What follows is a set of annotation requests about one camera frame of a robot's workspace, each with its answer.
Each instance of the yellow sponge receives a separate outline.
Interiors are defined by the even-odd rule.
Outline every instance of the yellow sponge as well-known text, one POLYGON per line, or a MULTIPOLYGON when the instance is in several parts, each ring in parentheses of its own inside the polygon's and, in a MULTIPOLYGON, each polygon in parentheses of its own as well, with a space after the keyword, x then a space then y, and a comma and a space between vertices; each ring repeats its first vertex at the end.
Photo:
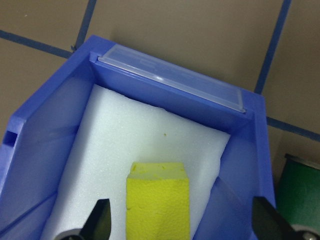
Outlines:
POLYGON ((126 179, 127 240, 189 240, 189 179, 181 162, 134 162, 126 179))

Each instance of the green container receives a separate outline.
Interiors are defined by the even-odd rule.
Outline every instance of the green container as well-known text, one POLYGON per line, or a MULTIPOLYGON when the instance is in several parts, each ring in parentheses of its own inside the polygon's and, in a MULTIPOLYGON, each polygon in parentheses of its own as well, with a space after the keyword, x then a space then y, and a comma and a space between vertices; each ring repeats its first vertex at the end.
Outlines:
POLYGON ((291 224, 320 233, 320 165, 286 154, 276 195, 279 213, 291 224))

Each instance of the white foam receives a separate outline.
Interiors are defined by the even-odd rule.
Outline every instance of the white foam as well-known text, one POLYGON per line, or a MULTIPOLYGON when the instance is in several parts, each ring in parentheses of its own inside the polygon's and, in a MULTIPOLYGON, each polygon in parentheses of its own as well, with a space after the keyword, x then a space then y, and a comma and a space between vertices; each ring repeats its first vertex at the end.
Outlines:
POLYGON ((95 85, 41 239, 82 228, 96 201, 109 198, 110 240, 125 240, 126 178, 134 161, 184 163, 193 237, 229 137, 95 85))

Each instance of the blue plastic bin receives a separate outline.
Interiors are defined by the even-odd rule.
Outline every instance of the blue plastic bin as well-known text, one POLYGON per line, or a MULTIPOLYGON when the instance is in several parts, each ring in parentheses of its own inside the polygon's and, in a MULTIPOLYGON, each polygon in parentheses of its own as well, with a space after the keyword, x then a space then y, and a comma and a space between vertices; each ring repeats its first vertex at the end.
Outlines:
POLYGON ((252 197, 275 202, 263 97, 92 36, 10 118, 1 240, 40 238, 93 84, 231 134, 194 239, 256 239, 252 197))

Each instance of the brown tile floor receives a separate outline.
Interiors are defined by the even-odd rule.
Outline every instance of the brown tile floor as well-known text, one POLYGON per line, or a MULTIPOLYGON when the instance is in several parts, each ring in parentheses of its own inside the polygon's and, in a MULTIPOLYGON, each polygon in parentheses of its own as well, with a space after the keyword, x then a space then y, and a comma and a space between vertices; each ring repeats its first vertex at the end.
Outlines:
MULTIPOLYGON (((0 2, 0 30, 70 51, 87 0, 0 2)), ((98 0, 87 36, 116 41, 253 91, 278 0, 98 0)), ((269 117, 320 133, 320 1, 292 1, 263 95, 269 117)), ((10 115, 65 61, 0 39, 0 136, 10 115)), ((275 182, 290 153, 320 163, 320 143, 274 127, 275 182)))

